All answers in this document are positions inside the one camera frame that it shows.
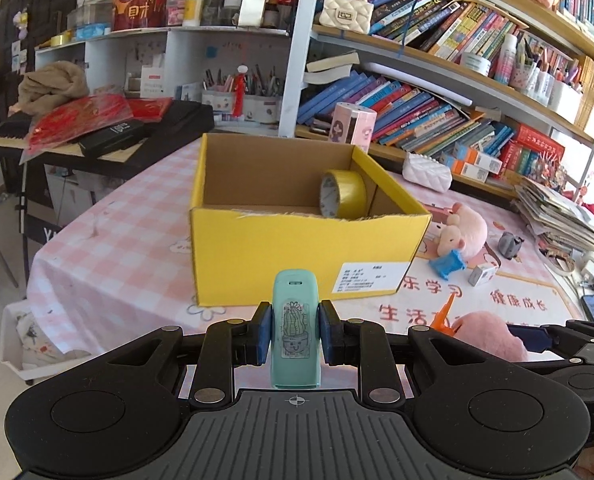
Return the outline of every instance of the stack of papers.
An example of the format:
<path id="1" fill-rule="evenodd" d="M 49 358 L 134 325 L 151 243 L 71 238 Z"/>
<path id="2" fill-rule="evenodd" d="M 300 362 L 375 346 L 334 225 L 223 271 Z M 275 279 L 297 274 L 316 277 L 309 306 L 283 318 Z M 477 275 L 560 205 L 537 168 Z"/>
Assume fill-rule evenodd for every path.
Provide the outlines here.
<path id="1" fill-rule="evenodd" d="M 594 215 L 588 209 L 527 178 L 516 191 L 515 206 L 548 248 L 594 252 Z"/>

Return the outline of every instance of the white bottle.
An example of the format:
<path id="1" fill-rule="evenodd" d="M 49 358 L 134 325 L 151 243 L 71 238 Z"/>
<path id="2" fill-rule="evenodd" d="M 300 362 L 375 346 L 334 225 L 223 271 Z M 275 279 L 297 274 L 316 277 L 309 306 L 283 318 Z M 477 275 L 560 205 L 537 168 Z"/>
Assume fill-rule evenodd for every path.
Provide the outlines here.
<path id="1" fill-rule="evenodd" d="M 499 81 L 504 85 L 509 83 L 510 77 L 513 75 L 516 54 L 517 37 L 507 34 L 506 38 L 504 38 L 504 44 L 501 46 L 500 60 L 498 60 L 498 65 L 495 69 L 495 81 Z"/>

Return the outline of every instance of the orange toy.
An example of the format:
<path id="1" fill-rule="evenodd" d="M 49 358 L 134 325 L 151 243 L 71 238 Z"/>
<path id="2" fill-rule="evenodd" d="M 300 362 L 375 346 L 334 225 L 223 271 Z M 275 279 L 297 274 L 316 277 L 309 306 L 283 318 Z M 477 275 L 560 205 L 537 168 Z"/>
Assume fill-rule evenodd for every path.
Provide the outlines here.
<path id="1" fill-rule="evenodd" d="M 450 325 L 446 321 L 446 317 L 448 316 L 448 311 L 453 306 L 453 300 L 455 299 L 456 294 L 456 292 L 453 292 L 451 294 L 450 298 L 448 298 L 448 301 L 446 301 L 446 304 L 442 307 L 442 310 L 435 314 L 433 322 L 430 324 L 430 328 L 434 328 L 438 332 L 449 335 L 451 337 L 455 335 L 455 330 L 453 330 L 450 327 Z"/>

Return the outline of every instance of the tape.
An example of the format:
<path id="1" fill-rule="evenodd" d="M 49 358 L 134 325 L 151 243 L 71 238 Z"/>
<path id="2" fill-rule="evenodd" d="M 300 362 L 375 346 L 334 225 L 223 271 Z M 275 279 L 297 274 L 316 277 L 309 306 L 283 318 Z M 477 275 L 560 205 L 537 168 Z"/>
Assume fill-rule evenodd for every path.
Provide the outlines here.
<path id="1" fill-rule="evenodd" d="M 321 181 L 319 206 L 326 218 L 362 218 L 366 213 L 366 188 L 362 176 L 357 171 L 327 171 Z"/>

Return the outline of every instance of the pink fur ball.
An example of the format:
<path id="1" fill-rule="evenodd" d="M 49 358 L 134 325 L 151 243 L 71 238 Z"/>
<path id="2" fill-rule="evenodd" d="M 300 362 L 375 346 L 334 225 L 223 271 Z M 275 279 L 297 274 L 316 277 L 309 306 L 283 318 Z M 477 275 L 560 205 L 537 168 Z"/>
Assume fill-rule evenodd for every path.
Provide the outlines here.
<path id="1" fill-rule="evenodd" d="M 528 352 L 519 337 L 510 333 L 500 316 L 491 312 L 471 312 L 452 327 L 455 338 L 500 359 L 519 363 L 528 361 Z"/>

